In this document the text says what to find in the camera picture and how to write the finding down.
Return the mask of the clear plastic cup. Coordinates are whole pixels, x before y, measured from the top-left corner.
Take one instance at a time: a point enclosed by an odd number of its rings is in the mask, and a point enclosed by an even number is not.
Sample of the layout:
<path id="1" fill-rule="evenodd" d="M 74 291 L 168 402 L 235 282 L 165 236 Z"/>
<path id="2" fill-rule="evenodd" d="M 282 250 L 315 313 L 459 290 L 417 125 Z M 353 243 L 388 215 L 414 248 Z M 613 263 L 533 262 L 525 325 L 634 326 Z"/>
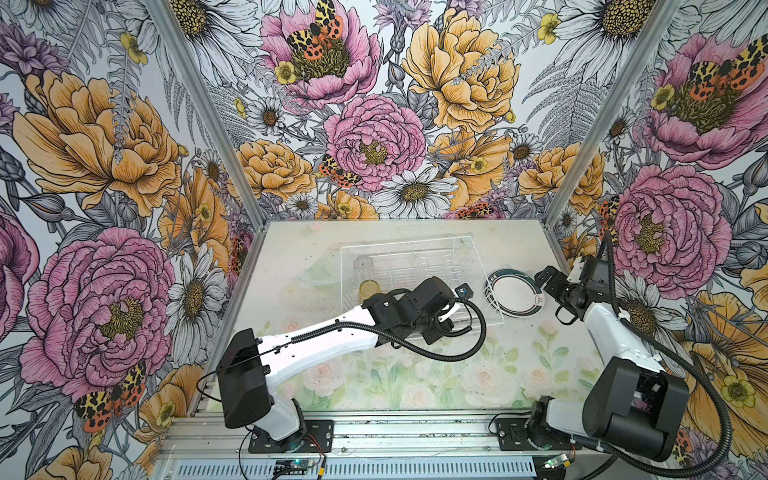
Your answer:
<path id="1" fill-rule="evenodd" d="M 369 256 L 357 257 L 353 261 L 353 273 L 359 278 L 372 278 L 375 275 L 374 261 Z"/>

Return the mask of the aluminium front rail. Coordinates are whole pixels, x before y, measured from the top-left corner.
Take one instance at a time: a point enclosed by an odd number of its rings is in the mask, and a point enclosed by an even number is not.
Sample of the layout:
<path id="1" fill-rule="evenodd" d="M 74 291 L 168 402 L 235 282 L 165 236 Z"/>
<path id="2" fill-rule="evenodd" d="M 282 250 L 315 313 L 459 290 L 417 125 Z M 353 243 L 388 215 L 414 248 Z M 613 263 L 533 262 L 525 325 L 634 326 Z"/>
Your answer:
<path id="1" fill-rule="evenodd" d="M 273 479 L 278 460 L 326 458 L 322 477 L 278 479 L 579 479 L 608 458 L 572 439 L 570 451 L 502 451 L 492 427 L 506 417 L 527 419 L 493 410 L 310 412 L 306 420 L 335 422 L 329 453 L 250 454 L 254 432 L 201 415 L 170 429 L 150 476 Z"/>

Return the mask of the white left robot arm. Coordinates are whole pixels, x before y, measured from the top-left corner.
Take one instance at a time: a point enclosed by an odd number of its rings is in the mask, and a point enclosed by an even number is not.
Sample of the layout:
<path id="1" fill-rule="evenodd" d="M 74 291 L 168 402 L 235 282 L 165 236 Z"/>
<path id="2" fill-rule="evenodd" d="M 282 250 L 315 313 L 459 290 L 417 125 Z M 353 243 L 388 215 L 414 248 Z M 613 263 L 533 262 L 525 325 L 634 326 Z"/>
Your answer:
<path id="1" fill-rule="evenodd" d="M 297 400 L 280 391 L 287 379 L 348 353 L 393 344 L 424 358 L 455 363 L 482 348 L 488 325 L 462 284 L 430 277 L 414 289 L 375 293 L 330 320 L 281 335 L 233 335 L 214 370 L 224 425 L 255 426 L 277 443 L 306 434 Z"/>

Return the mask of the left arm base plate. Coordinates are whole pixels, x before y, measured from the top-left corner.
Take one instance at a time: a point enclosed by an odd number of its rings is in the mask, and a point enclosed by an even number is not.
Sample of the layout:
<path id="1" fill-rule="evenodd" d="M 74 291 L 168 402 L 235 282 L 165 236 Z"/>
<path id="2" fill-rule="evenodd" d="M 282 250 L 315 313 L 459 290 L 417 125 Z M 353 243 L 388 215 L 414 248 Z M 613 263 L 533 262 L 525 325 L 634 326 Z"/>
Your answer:
<path id="1" fill-rule="evenodd" d="M 266 431 L 256 428 L 251 435 L 248 452 L 250 454 L 287 454 L 287 453 L 329 453 L 332 450 L 335 422 L 330 419 L 310 419 L 305 421 L 306 432 L 292 434 L 287 439 L 276 441 Z"/>

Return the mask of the aluminium corner post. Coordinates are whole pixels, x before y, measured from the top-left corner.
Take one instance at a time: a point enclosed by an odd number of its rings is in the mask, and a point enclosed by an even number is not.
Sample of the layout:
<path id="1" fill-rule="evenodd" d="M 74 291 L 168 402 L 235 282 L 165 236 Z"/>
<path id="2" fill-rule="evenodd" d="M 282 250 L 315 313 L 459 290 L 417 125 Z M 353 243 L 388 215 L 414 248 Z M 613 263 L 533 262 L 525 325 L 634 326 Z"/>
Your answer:
<path id="1" fill-rule="evenodd" d="M 635 81 L 657 52 L 662 36 L 667 31 L 681 4 L 682 1 L 679 0 L 657 1 L 655 3 L 640 32 L 637 43 L 631 50 L 626 64 L 618 70 L 615 82 L 581 143 L 572 167 L 565 175 L 562 185 L 558 188 L 558 192 L 546 212 L 543 220 L 543 226 L 546 229 L 553 229 L 560 212 L 569 203 L 581 178 L 598 152 L 605 131 L 614 118 L 616 105 L 630 95 Z"/>
<path id="2" fill-rule="evenodd" d="M 186 81 L 186 88 L 191 99 L 194 101 L 195 107 L 211 136 L 213 145 L 233 181 L 251 224 L 258 232 L 264 233 L 267 228 L 267 220 L 253 194 L 243 167 L 236 157 L 235 148 L 219 118 L 213 99 L 205 84 L 205 79 L 199 68 L 195 65 L 192 51 L 186 45 L 183 32 L 170 4 L 167 1 L 149 1 L 147 8 L 150 17 L 159 30 L 160 38 L 173 59 L 177 75 L 180 79 Z"/>

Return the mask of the aluminium corner post left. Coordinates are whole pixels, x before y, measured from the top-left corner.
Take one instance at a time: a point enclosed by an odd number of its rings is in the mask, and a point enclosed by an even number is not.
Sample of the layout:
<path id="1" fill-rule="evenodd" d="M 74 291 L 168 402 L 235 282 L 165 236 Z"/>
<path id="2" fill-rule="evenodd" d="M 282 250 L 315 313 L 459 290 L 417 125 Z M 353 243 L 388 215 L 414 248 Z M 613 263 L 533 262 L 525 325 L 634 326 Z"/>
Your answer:
<path id="1" fill-rule="evenodd" d="M 219 118 L 213 99 L 205 84 L 205 79 L 199 68 L 195 65 L 192 51 L 186 45 L 183 32 L 170 4 L 167 1 L 149 1 L 147 8 L 150 17 L 159 30 L 160 38 L 173 59 L 177 75 L 180 79 L 186 81 L 186 88 L 191 99 L 194 101 L 195 107 L 211 136 L 213 145 L 233 181 L 251 224 L 258 232 L 264 233 L 267 228 L 267 220 L 253 194 L 243 167 L 236 157 L 235 148 Z"/>

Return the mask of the aluminium corner post right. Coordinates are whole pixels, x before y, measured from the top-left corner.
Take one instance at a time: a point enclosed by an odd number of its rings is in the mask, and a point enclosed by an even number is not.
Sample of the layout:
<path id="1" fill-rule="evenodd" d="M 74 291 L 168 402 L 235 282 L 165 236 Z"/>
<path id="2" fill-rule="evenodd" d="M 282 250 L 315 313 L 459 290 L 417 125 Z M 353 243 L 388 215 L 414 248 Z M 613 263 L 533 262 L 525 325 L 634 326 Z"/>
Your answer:
<path id="1" fill-rule="evenodd" d="M 562 185 L 558 188 L 558 192 L 546 212 L 543 220 L 543 226 L 546 229 L 553 229 L 560 212 L 569 203 L 581 178 L 598 152 L 605 131 L 614 118 L 616 105 L 630 95 L 635 81 L 657 52 L 662 36 L 667 31 L 681 4 L 682 1 L 679 0 L 657 1 L 655 3 L 640 32 L 637 43 L 631 50 L 626 64 L 618 70 L 615 82 L 581 143 L 572 167 L 565 175 Z"/>

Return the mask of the yellow plastic cup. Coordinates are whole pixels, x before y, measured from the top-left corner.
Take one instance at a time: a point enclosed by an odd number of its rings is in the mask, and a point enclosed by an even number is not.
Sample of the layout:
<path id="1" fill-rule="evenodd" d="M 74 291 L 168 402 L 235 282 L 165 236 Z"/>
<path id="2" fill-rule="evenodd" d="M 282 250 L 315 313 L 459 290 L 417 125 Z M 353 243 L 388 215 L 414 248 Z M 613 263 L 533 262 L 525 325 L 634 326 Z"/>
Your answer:
<path id="1" fill-rule="evenodd" d="M 380 292 L 381 287 L 378 282 L 372 279 L 366 279 L 362 281 L 358 287 L 358 302 L 362 304 Z"/>

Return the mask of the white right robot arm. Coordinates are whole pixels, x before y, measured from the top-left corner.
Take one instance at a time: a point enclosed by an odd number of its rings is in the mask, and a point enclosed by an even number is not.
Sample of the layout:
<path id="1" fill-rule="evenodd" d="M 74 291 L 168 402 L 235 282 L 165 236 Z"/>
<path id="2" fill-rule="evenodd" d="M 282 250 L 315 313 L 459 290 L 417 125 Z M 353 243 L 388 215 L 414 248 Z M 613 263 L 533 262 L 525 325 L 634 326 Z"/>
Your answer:
<path id="1" fill-rule="evenodd" d="M 604 368 L 581 403 L 541 397 L 528 430 L 556 442 L 579 436 L 648 460 L 666 460 L 689 398 L 687 386 L 622 324 L 630 316 L 619 306 L 610 269 L 598 265 L 566 275 L 548 266 L 534 282 L 584 324 Z"/>

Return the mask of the green circuit board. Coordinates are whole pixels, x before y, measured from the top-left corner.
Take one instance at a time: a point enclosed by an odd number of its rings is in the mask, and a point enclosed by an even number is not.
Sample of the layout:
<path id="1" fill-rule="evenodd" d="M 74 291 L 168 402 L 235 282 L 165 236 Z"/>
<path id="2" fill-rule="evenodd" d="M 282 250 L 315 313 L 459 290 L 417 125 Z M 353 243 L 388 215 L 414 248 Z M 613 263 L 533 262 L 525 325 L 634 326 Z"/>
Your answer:
<path id="1" fill-rule="evenodd" d="M 272 471 L 272 478 L 278 479 L 283 476 L 291 476 L 291 475 L 298 475 L 298 476 L 305 476 L 309 474 L 318 475 L 319 477 L 322 477 L 325 472 L 325 467 L 327 464 L 326 458 L 321 458 L 320 460 L 310 462 L 306 459 L 287 459 L 287 460 L 278 460 L 275 462 L 273 471 Z"/>

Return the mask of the green red plate with steam logo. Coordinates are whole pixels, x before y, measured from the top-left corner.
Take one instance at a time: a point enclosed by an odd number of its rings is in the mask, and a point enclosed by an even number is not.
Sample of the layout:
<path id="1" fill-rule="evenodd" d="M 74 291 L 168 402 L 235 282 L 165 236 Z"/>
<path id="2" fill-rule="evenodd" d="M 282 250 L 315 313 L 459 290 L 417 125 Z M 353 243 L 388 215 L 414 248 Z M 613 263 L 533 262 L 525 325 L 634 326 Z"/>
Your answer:
<path id="1" fill-rule="evenodd" d="M 502 268 L 492 272 L 485 282 L 486 300 L 503 315 L 531 317 L 545 304 L 542 289 L 525 272 Z"/>

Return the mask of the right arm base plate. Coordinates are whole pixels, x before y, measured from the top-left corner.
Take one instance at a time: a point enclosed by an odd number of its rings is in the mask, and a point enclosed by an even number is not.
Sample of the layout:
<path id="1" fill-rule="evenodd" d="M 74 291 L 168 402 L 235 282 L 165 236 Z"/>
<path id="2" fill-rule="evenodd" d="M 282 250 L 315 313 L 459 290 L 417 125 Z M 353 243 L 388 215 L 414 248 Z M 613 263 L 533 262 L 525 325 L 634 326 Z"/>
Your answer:
<path id="1" fill-rule="evenodd" d="M 573 447 L 569 435 L 530 419 L 499 418 L 492 429 L 502 451 L 570 451 Z"/>

